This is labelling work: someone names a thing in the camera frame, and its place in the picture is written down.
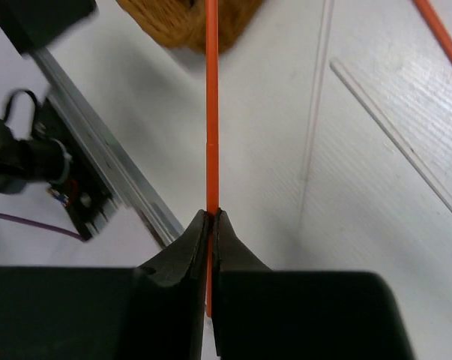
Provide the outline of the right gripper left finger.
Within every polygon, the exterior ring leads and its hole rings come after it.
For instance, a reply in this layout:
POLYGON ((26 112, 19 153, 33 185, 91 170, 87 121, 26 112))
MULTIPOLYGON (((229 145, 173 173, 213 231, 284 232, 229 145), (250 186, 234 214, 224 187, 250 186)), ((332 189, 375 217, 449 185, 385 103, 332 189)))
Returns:
POLYGON ((209 226, 132 268, 0 267, 0 359, 199 359, 209 226))

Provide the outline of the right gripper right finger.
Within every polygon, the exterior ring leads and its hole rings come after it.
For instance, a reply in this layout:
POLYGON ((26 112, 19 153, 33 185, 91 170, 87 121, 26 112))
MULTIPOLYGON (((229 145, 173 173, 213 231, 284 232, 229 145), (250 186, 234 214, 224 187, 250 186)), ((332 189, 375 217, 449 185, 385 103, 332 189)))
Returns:
POLYGON ((211 315, 222 359, 413 359, 394 294, 368 271, 274 271, 214 219, 211 315))

